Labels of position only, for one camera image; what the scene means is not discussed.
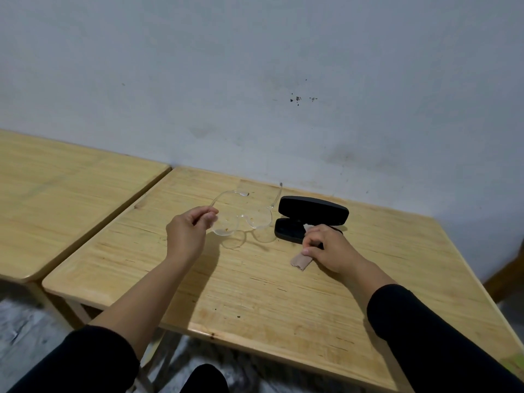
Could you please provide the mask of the person's left hand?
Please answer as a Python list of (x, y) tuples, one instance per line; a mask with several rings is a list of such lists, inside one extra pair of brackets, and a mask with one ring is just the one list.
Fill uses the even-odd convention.
[(201, 255), (210, 228), (195, 228), (193, 221), (204, 213), (218, 213), (213, 206), (198, 206), (176, 215), (166, 226), (166, 259), (189, 266)]

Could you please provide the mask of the person's right hand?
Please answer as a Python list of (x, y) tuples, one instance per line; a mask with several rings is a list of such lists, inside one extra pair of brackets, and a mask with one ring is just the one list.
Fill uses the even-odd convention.
[(302, 242), (304, 247), (318, 247), (324, 250), (322, 259), (314, 259), (329, 271), (347, 279), (357, 275), (369, 261), (364, 258), (345, 238), (327, 225), (309, 228)]

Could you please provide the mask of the beige cleaning cloth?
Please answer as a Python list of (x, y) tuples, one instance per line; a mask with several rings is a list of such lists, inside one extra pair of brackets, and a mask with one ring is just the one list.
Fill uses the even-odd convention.
[(304, 255), (302, 252), (294, 255), (290, 260), (290, 265), (304, 271), (313, 261), (313, 257)]

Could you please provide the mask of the clear plastic safety glasses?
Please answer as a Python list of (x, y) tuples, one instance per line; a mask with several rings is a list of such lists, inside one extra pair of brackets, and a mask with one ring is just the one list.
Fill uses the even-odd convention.
[(231, 236), (239, 230), (240, 221), (245, 223), (252, 230), (262, 230), (269, 227), (272, 223), (272, 211), (279, 200), (283, 190), (283, 183), (278, 185), (278, 192), (272, 198), (271, 204), (266, 204), (265, 200), (262, 205), (257, 203), (248, 203), (233, 206), (232, 210), (219, 211), (219, 216), (214, 222), (213, 232), (222, 237)]

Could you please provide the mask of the person's right forearm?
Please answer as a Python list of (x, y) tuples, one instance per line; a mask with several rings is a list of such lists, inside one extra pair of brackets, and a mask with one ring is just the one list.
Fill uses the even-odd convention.
[(359, 261), (350, 276), (415, 393), (524, 393), (524, 382), (376, 264)]

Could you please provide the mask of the person's left forearm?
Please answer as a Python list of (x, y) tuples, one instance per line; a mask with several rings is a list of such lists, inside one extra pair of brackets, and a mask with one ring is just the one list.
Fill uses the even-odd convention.
[(202, 250), (175, 250), (90, 323), (111, 330), (141, 359), (182, 280)]

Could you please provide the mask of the black glasses case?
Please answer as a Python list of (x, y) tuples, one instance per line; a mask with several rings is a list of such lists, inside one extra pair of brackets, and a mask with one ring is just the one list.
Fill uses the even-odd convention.
[(281, 218), (275, 221), (275, 237), (301, 244), (305, 237), (305, 225), (328, 225), (336, 231), (343, 226), (349, 216), (345, 206), (305, 196), (283, 196), (278, 205)]

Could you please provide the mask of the light wooden table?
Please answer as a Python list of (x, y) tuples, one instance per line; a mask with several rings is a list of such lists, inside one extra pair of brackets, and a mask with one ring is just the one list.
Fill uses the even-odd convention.
[[(226, 190), (220, 215), (235, 218), (269, 205), (274, 185), (179, 166), (75, 251), (44, 280), (45, 290), (94, 308), (112, 305), (166, 254), (171, 218), (208, 205)], [(340, 229), (351, 244), (396, 282), (497, 360), (524, 346), (454, 244), (432, 218), (316, 193), (284, 195), (329, 200), (349, 209)], [(200, 259), (177, 290), (161, 326), (340, 377), (409, 393), (389, 348), (365, 323), (343, 284), (315, 263), (290, 265), (301, 246), (278, 239), (273, 226), (221, 238), (210, 233)]]
[(0, 129), (0, 281), (27, 288), (67, 331), (82, 327), (43, 278), (171, 169)]

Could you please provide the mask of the person's black trouser leg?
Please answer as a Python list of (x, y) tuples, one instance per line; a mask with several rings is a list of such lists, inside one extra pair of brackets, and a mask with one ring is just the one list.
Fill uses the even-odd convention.
[(196, 367), (179, 393), (230, 393), (225, 376), (212, 364)]

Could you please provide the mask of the brown wooden furniture piece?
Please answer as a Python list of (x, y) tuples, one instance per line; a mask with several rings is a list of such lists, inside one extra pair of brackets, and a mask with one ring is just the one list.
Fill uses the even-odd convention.
[(511, 296), (524, 284), (524, 239), (515, 258), (488, 278), (483, 286), (495, 304)]

